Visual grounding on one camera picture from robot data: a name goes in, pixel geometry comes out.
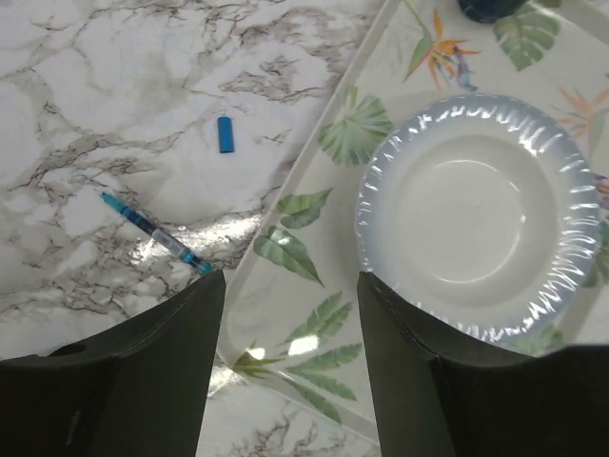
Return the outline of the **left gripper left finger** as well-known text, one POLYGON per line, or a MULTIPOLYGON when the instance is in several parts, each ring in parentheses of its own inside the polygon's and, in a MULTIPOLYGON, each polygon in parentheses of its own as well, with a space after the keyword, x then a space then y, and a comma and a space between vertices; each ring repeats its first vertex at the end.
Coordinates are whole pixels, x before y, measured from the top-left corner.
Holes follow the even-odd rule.
POLYGON ((47 356, 2 361, 2 455, 195 455, 225 292, 214 271, 47 356))

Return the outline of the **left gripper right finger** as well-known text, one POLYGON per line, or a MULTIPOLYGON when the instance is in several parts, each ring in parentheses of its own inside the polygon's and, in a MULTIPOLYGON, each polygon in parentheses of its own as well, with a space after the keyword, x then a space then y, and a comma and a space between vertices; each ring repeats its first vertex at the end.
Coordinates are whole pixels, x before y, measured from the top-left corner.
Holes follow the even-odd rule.
POLYGON ((473 338, 363 272, 358 302, 385 456, 604 456, 608 349, 541 357, 473 338))

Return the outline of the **blue pen cap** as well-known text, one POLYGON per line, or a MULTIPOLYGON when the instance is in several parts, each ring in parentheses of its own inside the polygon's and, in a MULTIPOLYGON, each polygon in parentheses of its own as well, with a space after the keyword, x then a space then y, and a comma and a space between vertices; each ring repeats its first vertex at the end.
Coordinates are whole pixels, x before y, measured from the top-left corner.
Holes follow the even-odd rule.
POLYGON ((217 119, 218 144, 221 153, 232 153, 235 151, 232 120, 228 116, 217 119))

